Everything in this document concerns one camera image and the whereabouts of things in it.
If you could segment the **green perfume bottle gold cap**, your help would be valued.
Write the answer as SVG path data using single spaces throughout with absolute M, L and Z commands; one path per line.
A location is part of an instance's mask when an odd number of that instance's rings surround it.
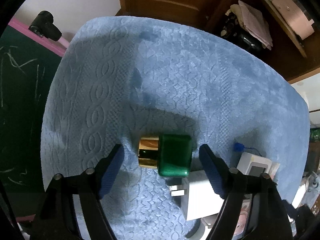
M 138 163 L 140 167 L 157 169 L 162 177 L 184 178 L 190 172 L 192 147 L 189 135 L 160 134 L 141 137 Z

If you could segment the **white device with screen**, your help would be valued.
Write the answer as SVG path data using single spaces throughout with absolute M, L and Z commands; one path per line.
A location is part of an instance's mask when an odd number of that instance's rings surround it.
M 279 167 L 280 163 L 271 159 L 243 152 L 236 168 L 244 175 L 259 177 L 262 173 L 267 173 L 274 179 Z

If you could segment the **white power adapter cube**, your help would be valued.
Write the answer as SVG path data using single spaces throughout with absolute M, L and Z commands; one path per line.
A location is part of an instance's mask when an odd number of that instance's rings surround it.
M 215 215 L 223 205 L 203 170 L 190 172 L 180 185 L 171 185 L 169 190 L 173 197 L 180 197 L 180 210 L 187 221 Z

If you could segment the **blue textured table cloth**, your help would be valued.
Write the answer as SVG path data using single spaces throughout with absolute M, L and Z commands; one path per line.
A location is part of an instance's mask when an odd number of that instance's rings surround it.
M 279 163 L 281 198 L 300 185 L 309 145 L 304 99 L 274 69 L 204 31 L 137 17 L 84 24 L 62 58 L 48 94 L 41 134 L 43 183 L 95 166 L 115 144 L 125 150 L 101 202 L 118 239 L 185 239 L 194 223 L 171 197 L 169 180 L 138 165 L 143 135 L 187 134 L 193 170 L 199 147 L 235 167 L 233 144 Z

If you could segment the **folded beige cloth stack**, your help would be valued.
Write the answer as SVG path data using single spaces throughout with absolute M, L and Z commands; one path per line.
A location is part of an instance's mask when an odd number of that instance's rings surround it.
M 273 43 L 268 23 L 264 20 L 261 11 L 238 0 L 238 4 L 231 5 L 225 15 L 229 16 L 231 13 L 236 16 L 242 29 L 259 40 L 264 48 L 272 49 Z

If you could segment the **black clamp knob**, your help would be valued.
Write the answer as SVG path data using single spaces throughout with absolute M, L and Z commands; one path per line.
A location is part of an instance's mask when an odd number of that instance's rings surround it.
M 53 15 L 43 10 L 33 20 L 28 28 L 39 37 L 45 37 L 57 42 L 61 37 L 61 31 L 54 25 Z

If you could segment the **pink round box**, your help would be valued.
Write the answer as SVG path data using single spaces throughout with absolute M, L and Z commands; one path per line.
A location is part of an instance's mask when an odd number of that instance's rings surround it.
M 312 21 L 308 20 L 304 12 L 293 0 L 273 0 L 272 4 L 282 15 L 291 29 L 302 39 L 306 39 L 314 33 Z

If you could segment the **wooden shelf board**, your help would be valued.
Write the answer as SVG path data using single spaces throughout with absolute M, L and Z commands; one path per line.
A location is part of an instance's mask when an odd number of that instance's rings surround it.
M 263 1 L 266 3 L 268 11 L 275 18 L 275 20 L 281 26 L 281 28 L 283 29 L 285 34 L 290 38 L 290 40 L 293 42 L 293 44 L 299 50 L 299 52 L 302 55 L 302 57 L 307 58 L 306 52 L 305 52 L 303 46 L 301 45 L 301 43 L 298 41 L 294 31 L 287 24 L 287 22 L 284 20 L 283 16 L 276 9 L 276 7 L 273 5 L 272 1 L 271 0 L 263 0 Z

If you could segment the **green chalkboard pink frame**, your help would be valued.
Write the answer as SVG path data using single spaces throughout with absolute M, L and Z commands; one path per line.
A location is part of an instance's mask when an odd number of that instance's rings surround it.
M 1 184 L 18 218 L 34 215 L 44 193 L 42 119 L 64 53 L 15 18 L 1 36 Z

